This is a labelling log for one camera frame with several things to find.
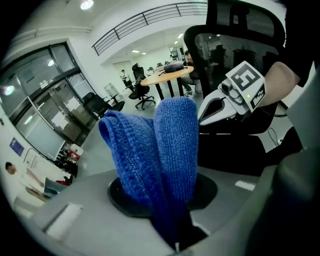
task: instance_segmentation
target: black bag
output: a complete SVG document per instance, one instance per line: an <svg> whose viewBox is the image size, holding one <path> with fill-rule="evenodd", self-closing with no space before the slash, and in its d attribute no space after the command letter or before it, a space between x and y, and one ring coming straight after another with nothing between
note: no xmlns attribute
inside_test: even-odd
<svg viewBox="0 0 320 256"><path fill-rule="evenodd" d="M183 64L169 64L164 66L164 71L166 73L172 73L172 72L176 72L179 70L183 70L184 69L184 65Z"/></svg>

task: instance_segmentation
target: blue cloth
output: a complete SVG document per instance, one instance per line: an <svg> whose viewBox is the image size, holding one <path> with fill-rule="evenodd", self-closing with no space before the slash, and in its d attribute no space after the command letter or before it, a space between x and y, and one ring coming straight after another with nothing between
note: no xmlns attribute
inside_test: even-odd
<svg viewBox="0 0 320 256"><path fill-rule="evenodd" d="M109 110L99 122L124 192L153 210L164 239L179 241L179 221L197 178L198 120L193 100L163 100L154 120Z"/></svg>
<svg viewBox="0 0 320 256"><path fill-rule="evenodd" d="M198 114L187 97L163 100L154 116L161 178L171 214L179 220L193 198L197 179Z"/></svg>

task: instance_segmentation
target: balcony railing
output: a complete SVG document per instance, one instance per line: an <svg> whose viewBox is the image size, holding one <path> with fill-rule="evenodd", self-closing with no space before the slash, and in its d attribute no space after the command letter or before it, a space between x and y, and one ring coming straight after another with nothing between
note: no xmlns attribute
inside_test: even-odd
<svg viewBox="0 0 320 256"><path fill-rule="evenodd" d="M207 8L206 2L181 2L146 10L115 26L96 41L92 47L99 56L115 42L142 27L175 17L207 15Z"/></svg>

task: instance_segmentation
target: poster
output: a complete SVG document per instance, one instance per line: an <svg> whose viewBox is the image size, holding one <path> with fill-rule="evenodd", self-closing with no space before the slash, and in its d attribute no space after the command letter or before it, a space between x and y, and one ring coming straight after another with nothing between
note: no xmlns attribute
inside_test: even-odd
<svg viewBox="0 0 320 256"><path fill-rule="evenodd" d="M16 140L16 138L13 138L10 142L10 147L13 149L14 152L18 154L19 157L21 157L22 152L24 151L24 147Z"/></svg>

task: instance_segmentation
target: round wooden table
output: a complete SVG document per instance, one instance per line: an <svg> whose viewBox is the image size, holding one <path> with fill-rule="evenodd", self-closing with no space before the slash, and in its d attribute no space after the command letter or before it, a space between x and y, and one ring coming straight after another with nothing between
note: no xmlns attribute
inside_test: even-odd
<svg viewBox="0 0 320 256"><path fill-rule="evenodd" d="M180 96L184 96L184 90L182 88L181 77L191 73L192 71L194 71L194 67L193 66L188 66L186 69L181 69L179 71L172 72L172 73L163 73L162 74L162 72L158 72L158 73L155 73L155 74L153 74L151 76L148 76L146 79L144 79L141 82L141 85L142 86L153 86L153 85L155 85L155 87L156 87L156 89L157 89L157 91L159 93L160 99L163 100L164 99L164 95L162 94L162 91L161 91L159 83L167 82L171 97L174 97L175 95L174 95L174 91L172 90L172 85L171 85L170 80L176 79L177 82L178 82Z"/></svg>

